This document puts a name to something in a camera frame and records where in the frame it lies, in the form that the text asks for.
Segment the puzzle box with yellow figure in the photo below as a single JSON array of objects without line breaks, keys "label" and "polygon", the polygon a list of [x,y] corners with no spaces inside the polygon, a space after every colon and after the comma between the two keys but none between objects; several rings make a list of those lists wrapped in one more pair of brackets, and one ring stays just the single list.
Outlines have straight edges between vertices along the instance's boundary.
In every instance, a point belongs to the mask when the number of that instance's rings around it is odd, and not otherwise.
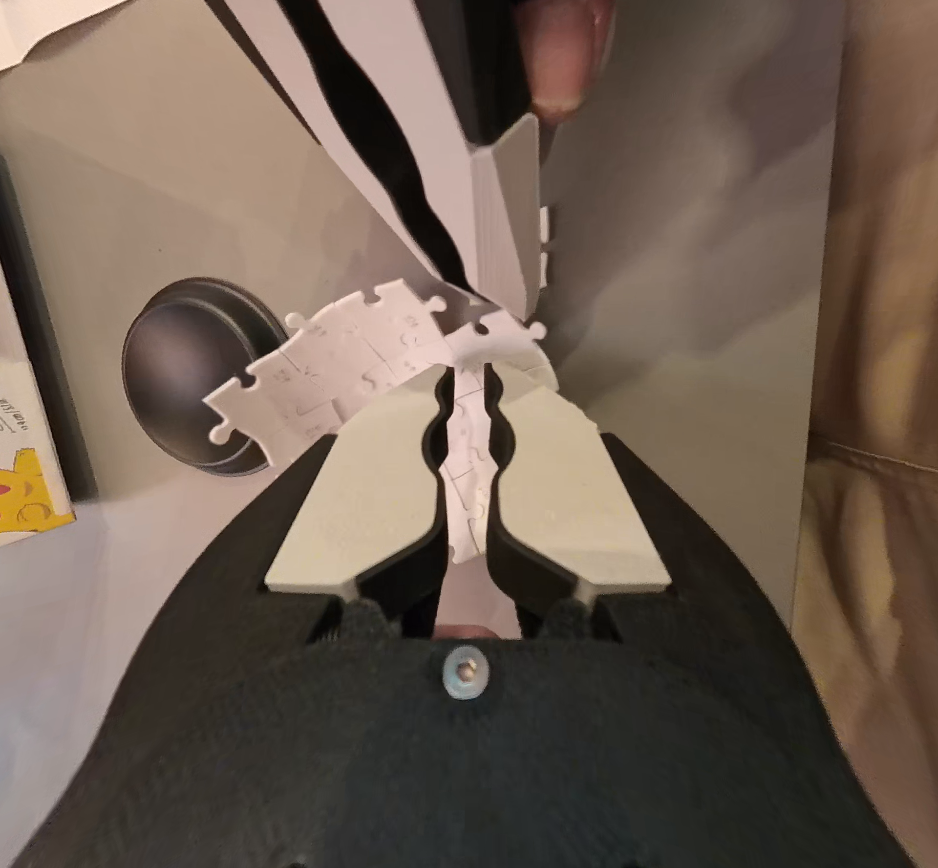
[{"label": "puzzle box with yellow figure", "polygon": [[1,159],[1,546],[76,521],[98,486],[6,159]]}]

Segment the beige jacket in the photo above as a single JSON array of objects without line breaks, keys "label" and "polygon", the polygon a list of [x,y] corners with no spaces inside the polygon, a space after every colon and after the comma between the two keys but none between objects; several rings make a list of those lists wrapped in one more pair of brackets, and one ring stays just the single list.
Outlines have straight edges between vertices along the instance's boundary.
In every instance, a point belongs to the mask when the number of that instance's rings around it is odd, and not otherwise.
[{"label": "beige jacket", "polygon": [[937,860],[937,0],[848,0],[792,633]]}]

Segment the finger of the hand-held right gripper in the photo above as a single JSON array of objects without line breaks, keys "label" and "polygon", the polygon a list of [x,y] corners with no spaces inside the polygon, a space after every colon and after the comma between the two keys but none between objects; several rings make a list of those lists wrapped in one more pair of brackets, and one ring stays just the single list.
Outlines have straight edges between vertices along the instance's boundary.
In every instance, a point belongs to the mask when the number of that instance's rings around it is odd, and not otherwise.
[{"label": "finger of the hand-held right gripper", "polygon": [[475,296],[405,132],[319,0],[223,0],[308,130],[442,282]]},{"label": "finger of the hand-held right gripper", "polygon": [[530,108],[493,144],[463,134],[413,0],[322,0],[345,48],[405,132],[475,298],[526,320],[541,285],[539,125]]}]

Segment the partly built white puzzle ball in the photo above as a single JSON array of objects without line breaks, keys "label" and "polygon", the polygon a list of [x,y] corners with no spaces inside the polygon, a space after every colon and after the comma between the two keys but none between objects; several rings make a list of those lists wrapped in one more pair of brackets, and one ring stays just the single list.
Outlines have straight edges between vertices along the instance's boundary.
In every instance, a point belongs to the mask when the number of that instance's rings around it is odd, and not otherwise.
[{"label": "partly built white puzzle ball", "polygon": [[218,416],[211,443],[235,431],[255,442],[266,463],[285,467],[393,388],[435,364],[455,373],[455,405],[448,421],[448,456],[442,468],[448,494],[451,557],[459,564],[481,556],[493,467],[480,376],[458,358],[437,314],[441,295],[421,299],[403,280],[378,285],[326,305],[311,318],[294,312],[293,335],[246,368],[252,382],[230,378],[203,399]]}]

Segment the person's right hand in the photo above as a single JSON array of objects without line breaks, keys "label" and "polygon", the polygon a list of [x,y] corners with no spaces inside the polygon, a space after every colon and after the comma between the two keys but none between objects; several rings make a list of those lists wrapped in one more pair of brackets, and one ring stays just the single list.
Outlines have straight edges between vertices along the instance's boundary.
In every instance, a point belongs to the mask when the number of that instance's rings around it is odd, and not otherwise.
[{"label": "person's right hand", "polygon": [[601,75],[616,0],[525,0],[513,8],[532,107],[556,129],[580,110]]}]

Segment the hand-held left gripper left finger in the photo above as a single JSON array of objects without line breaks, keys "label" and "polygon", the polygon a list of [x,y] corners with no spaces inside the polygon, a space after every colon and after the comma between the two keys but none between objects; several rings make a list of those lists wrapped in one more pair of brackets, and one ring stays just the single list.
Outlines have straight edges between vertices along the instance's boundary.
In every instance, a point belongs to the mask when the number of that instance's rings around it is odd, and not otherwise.
[{"label": "hand-held left gripper left finger", "polygon": [[441,468],[454,371],[428,368],[339,431],[266,572],[275,593],[419,603],[448,568]]}]

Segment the single white puzzle piece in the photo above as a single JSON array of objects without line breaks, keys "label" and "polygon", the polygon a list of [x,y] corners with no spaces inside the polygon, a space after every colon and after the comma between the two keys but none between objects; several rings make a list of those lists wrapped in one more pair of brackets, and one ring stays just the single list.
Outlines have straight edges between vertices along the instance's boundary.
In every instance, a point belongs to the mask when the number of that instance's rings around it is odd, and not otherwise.
[{"label": "single white puzzle piece", "polygon": [[541,347],[544,323],[524,323],[507,311],[484,314],[444,335],[444,342],[460,369],[481,373],[485,364],[507,362],[523,372],[553,367]]}]

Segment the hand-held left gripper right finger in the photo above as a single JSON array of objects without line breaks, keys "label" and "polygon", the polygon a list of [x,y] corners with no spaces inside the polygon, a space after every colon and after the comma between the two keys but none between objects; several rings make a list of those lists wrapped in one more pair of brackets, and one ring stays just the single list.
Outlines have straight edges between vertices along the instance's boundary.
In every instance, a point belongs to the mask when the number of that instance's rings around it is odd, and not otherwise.
[{"label": "hand-held left gripper right finger", "polygon": [[517,606],[665,591],[672,578],[597,425],[507,362],[484,371],[490,486],[486,562]]}]

